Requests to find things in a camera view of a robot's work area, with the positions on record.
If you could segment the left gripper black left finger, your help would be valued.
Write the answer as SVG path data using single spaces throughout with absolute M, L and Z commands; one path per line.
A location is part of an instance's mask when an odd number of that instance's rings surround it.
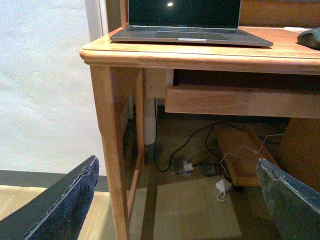
M 2 240 L 76 240 L 93 201 L 99 160 L 92 155 L 0 222 Z

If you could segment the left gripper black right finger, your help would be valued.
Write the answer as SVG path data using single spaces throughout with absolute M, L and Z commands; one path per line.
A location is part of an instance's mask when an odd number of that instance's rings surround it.
M 265 158 L 257 177 L 264 201 L 284 240 L 320 238 L 320 193 Z

